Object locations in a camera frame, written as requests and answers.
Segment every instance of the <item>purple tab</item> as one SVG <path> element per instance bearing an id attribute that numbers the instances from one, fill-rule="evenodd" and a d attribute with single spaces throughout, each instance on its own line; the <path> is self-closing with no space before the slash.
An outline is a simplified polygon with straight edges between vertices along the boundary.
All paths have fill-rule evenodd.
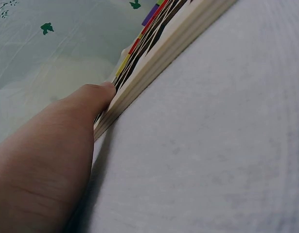
<path id="1" fill-rule="evenodd" d="M 151 17 L 154 15 L 154 13 L 156 12 L 156 10 L 159 8 L 159 5 L 156 4 L 154 5 L 154 7 L 151 9 L 151 11 L 149 12 L 148 16 L 144 19 L 142 25 L 146 26 L 146 24 L 148 23 L 148 21 L 151 19 Z"/>

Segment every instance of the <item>white surface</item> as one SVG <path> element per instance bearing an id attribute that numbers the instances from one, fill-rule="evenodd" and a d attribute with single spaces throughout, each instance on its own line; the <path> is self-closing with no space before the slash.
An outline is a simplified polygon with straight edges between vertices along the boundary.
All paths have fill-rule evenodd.
<path id="1" fill-rule="evenodd" d="M 0 20 L 0 141 L 51 101 L 108 78 L 156 0 L 18 0 Z M 50 22 L 54 33 L 43 35 Z"/>
<path id="2" fill-rule="evenodd" d="M 239 1 L 97 154 L 74 231 L 299 233 L 299 0 Z"/>

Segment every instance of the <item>green leaf pattern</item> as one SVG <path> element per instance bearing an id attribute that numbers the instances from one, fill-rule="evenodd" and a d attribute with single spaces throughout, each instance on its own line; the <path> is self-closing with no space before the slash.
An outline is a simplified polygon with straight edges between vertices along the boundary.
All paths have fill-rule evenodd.
<path id="1" fill-rule="evenodd" d="M 9 16 L 9 6 L 16 6 L 17 0 L 2 1 L 0 0 L 0 19 L 4 19 Z"/>

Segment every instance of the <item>yellow tab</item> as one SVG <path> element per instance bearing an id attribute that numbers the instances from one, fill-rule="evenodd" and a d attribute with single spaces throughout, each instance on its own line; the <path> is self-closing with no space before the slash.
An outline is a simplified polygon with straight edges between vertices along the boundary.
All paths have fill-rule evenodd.
<path id="1" fill-rule="evenodd" d="M 121 73 L 121 71 L 123 70 L 125 64 L 128 62 L 130 56 L 131 56 L 131 55 L 128 54 L 128 55 L 125 57 L 124 61 L 122 62 L 120 68 L 118 69 L 118 71 L 117 71 L 117 73 L 116 73 L 116 77 L 118 77 L 118 76 L 120 75 L 120 73 Z"/>

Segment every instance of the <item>fingernail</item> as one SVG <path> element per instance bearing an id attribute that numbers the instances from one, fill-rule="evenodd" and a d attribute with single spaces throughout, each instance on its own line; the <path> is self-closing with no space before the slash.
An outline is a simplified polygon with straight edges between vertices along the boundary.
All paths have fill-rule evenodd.
<path id="1" fill-rule="evenodd" d="M 112 84 L 111 82 L 104 82 L 101 84 L 101 86 L 114 87 L 114 84 Z"/>

